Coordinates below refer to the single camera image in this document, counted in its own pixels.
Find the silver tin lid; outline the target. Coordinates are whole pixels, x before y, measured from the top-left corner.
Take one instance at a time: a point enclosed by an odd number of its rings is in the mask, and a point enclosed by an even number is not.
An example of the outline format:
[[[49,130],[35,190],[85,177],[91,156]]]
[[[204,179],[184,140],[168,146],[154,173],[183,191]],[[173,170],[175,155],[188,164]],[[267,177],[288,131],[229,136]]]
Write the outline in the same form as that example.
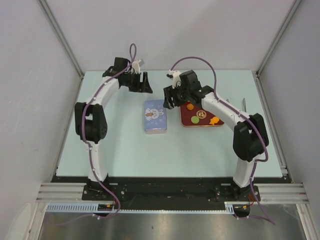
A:
[[[167,129],[167,112],[163,107],[164,100],[146,100],[144,102],[144,130],[146,129]]]

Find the lavender cookie tin box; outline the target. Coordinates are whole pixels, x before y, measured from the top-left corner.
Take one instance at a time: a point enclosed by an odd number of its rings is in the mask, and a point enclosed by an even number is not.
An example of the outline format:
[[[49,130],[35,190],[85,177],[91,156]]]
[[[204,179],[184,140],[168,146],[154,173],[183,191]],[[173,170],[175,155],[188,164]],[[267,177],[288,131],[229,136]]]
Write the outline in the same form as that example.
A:
[[[144,131],[148,135],[154,135],[154,134],[165,134],[167,132],[167,129],[153,128],[153,129],[145,129]]]

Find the metal tongs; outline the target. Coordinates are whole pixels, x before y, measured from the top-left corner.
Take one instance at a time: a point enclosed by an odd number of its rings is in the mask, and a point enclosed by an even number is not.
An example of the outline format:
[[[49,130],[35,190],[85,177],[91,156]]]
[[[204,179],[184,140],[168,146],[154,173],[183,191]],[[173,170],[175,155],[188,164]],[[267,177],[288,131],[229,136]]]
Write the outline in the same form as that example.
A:
[[[241,101],[242,111],[247,112],[246,99],[243,98]]]

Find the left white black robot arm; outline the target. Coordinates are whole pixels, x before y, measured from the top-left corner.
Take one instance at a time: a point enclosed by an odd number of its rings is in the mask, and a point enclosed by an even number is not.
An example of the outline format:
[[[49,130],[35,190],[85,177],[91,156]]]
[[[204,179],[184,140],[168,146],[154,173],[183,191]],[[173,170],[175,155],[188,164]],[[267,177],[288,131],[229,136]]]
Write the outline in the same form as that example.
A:
[[[108,132],[104,108],[121,87],[127,87],[133,93],[153,93],[148,73],[141,72],[143,64],[141,59],[129,61],[116,57],[113,66],[102,74],[101,84],[93,95],[86,102],[77,102],[74,106],[75,131],[89,153],[88,179],[97,182],[93,194],[100,200],[107,199],[111,193],[111,188],[103,183],[108,170],[102,163],[104,157],[100,150],[101,141]]]

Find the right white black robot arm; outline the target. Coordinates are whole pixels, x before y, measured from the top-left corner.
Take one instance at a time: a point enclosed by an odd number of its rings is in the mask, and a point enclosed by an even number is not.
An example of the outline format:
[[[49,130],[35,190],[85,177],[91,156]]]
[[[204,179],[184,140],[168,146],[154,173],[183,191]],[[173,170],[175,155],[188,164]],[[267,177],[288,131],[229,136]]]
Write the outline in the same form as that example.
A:
[[[230,194],[242,201],[249,194],[247,186],[253,183],[259,157],[268,155],[269,138],[264,118],[258,113],[239,110],[222,99],[215,88],[202,86],[193,70],[169,70],[166,76],[172,84],[163,89],[164,108],[173,109],[189,102],[212,113],[233,131],[232,148],[238,160]]]

